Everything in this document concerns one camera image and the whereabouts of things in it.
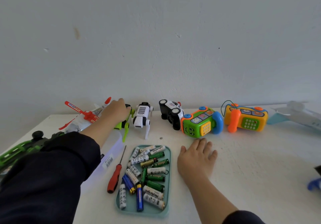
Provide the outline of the person's right hand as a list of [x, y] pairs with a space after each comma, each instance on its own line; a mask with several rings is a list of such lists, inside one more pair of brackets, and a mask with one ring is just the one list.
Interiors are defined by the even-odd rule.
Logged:
[[178, 156], [178, 172], [186, 184], [201, 179], [209, 179], [213, 173], [214, 165], [209, 162], [209, 156], [214, 151], [212, 149], [213, 143], [207, 141], [207, 153], [199, 153], [199, 141], [201, 139], [194, 140], [187, 149], [187, 156]]

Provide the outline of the person's left hand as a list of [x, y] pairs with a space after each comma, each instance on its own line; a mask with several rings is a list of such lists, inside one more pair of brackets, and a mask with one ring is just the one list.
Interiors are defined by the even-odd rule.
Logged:
[[99, 122], [103, 125], [114, 129], [114, 127], [121, 122], [121, 101], [124, 100], [120, 98], [118, 100], [113, 100], [111, 103], [103, 110]]

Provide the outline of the green robot dog toy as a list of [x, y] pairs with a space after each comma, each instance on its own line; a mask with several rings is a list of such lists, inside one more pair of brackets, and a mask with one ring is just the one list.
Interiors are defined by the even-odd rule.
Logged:
[[122, 130], [124, 129], [124, 135], [122, 137], [122, 142], [125, 142], [126, 141], [126, 137], [127, 137], [127, 134], [129, 132], [129, 125], [130, 125], [130, 122], [131, 122], [131, 119], [134, 118], [134, 114], [135, 114], [135, 109], [133, 109], [133, 107], [130, 105], [130, 104], [126, 104], [126, 107], [130, 107], [131, 108], [131, 111], [130, 113], [128, 114], [128, 116], [126, 117], [126, 120], [118, 123], [115, 127], [114, 127], [114, 130]]

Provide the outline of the person's right forearm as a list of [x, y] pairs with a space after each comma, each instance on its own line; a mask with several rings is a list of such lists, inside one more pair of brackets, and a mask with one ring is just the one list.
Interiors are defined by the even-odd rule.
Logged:
[[265, 224], [256, 214], [239, 210], [206, 176], [184, 178], [202, 224]]

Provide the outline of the person's left forearm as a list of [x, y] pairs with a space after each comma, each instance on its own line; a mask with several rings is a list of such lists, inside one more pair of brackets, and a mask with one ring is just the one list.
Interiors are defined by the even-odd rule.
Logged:
[[101, 163], [117, 121], [101, 117], [19, 159], [0, 184], [0, 224], [73, 224], [81, 185]]

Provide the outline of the white robot dog toy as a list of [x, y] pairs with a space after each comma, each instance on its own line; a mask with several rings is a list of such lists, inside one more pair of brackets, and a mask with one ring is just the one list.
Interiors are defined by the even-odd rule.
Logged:
[[152, 116], [153, 106], [148, 102], [142, 102], [136, 107], [134, 117], [132, 118], [132, 124], [136, 128], [146, 127], [145, 140], [148, 139], [150, 130], [149, 116]]

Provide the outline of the green toy phone car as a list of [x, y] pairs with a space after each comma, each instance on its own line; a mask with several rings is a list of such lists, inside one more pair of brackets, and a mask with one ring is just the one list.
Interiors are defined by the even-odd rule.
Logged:
[[224, 126], [222, 115], [206, 106], [185, 114], [180, 124], [182, 132], [193, 138], [202, 138], [208, 133], [220, 134]]

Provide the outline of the black and white toy car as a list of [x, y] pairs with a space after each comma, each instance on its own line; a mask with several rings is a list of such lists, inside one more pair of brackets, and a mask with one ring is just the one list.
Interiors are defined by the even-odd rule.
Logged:
[[181, 120], [184, 117], [184, 110], [180, 102], [174, 102], [166, 99], [159, 101], [160, 111], [163, 120], [168, 120], [174, 130], [181, 129]]

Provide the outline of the red and white toy helicopter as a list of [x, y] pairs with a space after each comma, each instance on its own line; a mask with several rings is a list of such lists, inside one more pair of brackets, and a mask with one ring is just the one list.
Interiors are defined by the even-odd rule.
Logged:
[[102, 114], [102, 111], [110, 104], [112, 97], [108, 97], [107, 100], [102, 105], [94, 104], [95, 108], [91, 111], [83, 111], [71, 104], [69, 101], [65, 101], [65, 105], [69, 108], [75, 110], [79, 114], [70, 122], [66, 123], [64, 126], [60, 127], [60, 131], [64, 133], [69, 133], [72, 131], [81, 132], [88, 126], [96, 122]]

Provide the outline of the clear plastic storage box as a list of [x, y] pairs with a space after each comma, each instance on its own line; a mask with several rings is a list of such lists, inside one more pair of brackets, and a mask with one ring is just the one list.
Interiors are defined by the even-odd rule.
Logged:
[[103, 180], [105, 174], [111, 169], [111, 164], [122, 154], [125, 145], [119, 131], [113, 130], [101, 149], [101, 162], [81, 185], [81, 195], [91, 191]]

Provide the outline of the orange toy phone car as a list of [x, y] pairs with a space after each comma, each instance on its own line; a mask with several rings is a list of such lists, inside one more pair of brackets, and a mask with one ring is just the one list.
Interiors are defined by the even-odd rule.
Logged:
[[229, 133], [235, 133], [238, 129], [261, 132], [267, 124], [268, 111], [258, 106], [241, 106], [226, 100], [220, 109]]

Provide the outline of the light blue toy airplane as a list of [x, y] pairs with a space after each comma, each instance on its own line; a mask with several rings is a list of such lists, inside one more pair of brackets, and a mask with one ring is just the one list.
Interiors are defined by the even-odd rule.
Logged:
[[321, 131], [321, 113], [307, 109], [304, 103], [289, 101], [286, 106], [273, 110], [275, 113], [267, 120], [268, 125], [291, 121]]

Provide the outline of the blue plastic toy part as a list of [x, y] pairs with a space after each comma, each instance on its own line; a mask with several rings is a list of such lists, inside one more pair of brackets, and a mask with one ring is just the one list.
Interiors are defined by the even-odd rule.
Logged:
[[307, 184], [307, 189], [309, 191], [313, 191], [314, 189], [319, 189], [321, 191], [321, 177], [311, 180], [308, 184]]

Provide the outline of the green and black toy truck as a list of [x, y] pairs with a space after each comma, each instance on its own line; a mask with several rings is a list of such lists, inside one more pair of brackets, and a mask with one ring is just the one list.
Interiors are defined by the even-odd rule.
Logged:
[[63, 134], [64, 132], [59, 131], [52, 134], [51, 138], [46, 138], [42, 131], [35, 131], [32, 133], [31, 140], [24, 141], [0, 155], [0, 181], [7, 175], [20, 158], [28, 154], [39, 152], [50, 141]]

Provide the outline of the red handled screwdriver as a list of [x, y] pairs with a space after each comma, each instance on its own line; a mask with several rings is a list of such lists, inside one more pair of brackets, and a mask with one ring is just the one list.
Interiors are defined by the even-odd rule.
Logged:
[[121, 169], [122, 169], [122, 164], [121, 163], [122, 163], [122, 159], [123, 159], [125, 150], [126, 150], [126, 145], [124, 147], [121, 160], [120, 160], [119, 164], [116, 165], [115, 171], [114, 171], [112, 177], [109, 180], [108, 187], [107, 187], [107, 193], [109, 193], [109, 194], [114, 193], [116, 188], [117, 188], [118, 181], [119, 181], [119, 175], [120, 175], [120, 172], [121, 172]]

